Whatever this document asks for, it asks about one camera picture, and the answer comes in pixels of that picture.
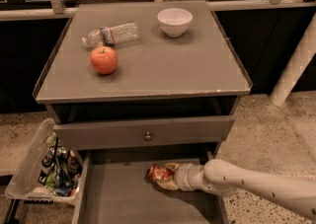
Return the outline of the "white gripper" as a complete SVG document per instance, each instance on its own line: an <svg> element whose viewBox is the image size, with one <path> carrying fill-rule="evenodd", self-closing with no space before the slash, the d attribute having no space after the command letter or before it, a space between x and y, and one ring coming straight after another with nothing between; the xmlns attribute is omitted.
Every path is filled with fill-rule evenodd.
<svg viewBox="0 0 316 224"><path fill-rule="evenodd" d="M164 165L171 171L176 171L174 179L169 181L159 181L157 185L167 190L183 190L183 191L194 191L200 189L201 176L200 170L201 165L194 165L192 163L166 163Z"/></svg>

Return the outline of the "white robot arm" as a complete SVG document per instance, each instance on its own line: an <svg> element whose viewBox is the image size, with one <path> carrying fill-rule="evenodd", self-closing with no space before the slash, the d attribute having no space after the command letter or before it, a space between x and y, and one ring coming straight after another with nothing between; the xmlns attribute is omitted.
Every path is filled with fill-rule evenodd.
<svg viewBox="0 0 316 224"><path fill-rule="evenodd" d="M148 178L168 190L199 189L221 196L240 188L311 221L316 220L315 182L246 170L220 159L212 159L204 165L153 165Z"/></svg>

